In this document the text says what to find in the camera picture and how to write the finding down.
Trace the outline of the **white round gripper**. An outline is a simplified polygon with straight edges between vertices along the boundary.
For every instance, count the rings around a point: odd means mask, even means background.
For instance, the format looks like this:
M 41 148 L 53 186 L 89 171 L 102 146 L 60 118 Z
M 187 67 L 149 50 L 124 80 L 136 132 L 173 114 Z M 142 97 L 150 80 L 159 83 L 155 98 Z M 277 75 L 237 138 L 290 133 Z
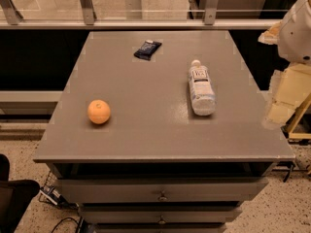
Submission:
M 297 0 L 283 17 L 259 35 L 258 41 L 277 45 L 278 53 L 292 63 L 275 70 L 269 84 L 265 122 L 283 125 L 311 93 L 311 5 Z

